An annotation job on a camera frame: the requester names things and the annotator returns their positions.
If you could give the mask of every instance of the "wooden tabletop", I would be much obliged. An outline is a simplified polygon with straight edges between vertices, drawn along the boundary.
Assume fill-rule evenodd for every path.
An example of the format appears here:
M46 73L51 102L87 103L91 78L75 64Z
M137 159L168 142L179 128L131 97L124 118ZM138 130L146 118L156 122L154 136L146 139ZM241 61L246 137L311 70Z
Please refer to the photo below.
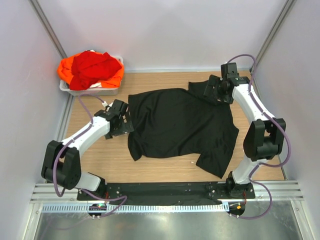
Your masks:
M202 82L208 80L210 74L219 76L220 72L161 72L161 73L126 73L117 95L102 96L107 103L119 99L128 102L129 94L138 94L158 89L184 88L188 89L188 82ZM248 76L248 72L241 72L241 76ZM83 102L92 114L103 109L101 102L94 97L82 97ZM243 141L249 128L248 120L240 106L234 102L231 106L234 125L239 129L233 156L223 180L228 177L244 157ZM76 133L89 122L89 117L75 99L69 121L67 137ZM81 157L81 168L105 178L110 183L146 183L146 182L201 182L221 181L196 166L199 154L189 154L164 159L142 156L134 161L128 150L128 135L121 135L105 140L101 137ZM270 164L279 163L278 158L269 161ZM262 166L253 177L255 180L283 180L280 168Z

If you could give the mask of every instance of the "white plastic basket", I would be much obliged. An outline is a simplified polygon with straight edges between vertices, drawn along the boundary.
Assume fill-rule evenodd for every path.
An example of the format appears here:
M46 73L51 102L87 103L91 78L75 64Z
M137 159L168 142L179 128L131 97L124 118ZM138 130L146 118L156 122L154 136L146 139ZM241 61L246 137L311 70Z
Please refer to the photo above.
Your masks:
M114 56L114 58L118 59L122 64L124 60L120 56ZM99 95L99 96L108 96L108 95L117 95L118 94L118 87L115 88L103 88L103 87L94 87L88 88L86 90L81 91L74 91L70 90L68 83L63 80L60 80L60 90L64 92L68 92L73 96L79 96L81 94L90 94L90 95Z

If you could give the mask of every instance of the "wrinkled black fabric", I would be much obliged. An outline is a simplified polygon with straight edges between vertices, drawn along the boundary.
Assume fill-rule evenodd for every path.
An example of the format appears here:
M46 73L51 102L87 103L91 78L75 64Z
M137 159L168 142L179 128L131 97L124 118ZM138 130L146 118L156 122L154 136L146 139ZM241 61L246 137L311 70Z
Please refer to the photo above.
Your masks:
M239 130L228 104L203 97L206 84L190 82L189 90L129 95L134 131L129 134L128 148L135 161L142 155L162 159L197 153L198 167L223 177Z

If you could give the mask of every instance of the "metal floor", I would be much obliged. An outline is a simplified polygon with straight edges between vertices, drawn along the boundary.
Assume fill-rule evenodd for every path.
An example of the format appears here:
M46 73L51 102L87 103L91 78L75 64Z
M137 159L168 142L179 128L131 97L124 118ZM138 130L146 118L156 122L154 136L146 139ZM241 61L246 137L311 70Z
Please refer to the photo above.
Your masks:
M257 216L267 201L247 202L244 216ZM274 201L257 220L229 217L225 212L121 213L88 219L68 228L86 213L42 213L35 240L302 240L290 201Z

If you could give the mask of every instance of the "white backdrop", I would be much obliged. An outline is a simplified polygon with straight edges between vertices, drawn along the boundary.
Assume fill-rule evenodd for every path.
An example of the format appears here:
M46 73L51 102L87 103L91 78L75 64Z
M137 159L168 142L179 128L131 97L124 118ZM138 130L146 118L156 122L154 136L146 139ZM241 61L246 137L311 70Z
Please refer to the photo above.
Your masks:
M61 58L29 2L2 0L0 16L0 239L20 240L67 96L56 74Z
M284 118L292 156L284 166L289 179L298 180L312 212L314 230L320 226L320 2L296 1L257 68L261 100ZM287 151L281 155L284 160Z
M285 0L40 0L67 55L120 55L127 71L212 70L256 55ZM239 59L241 68L251 67Z

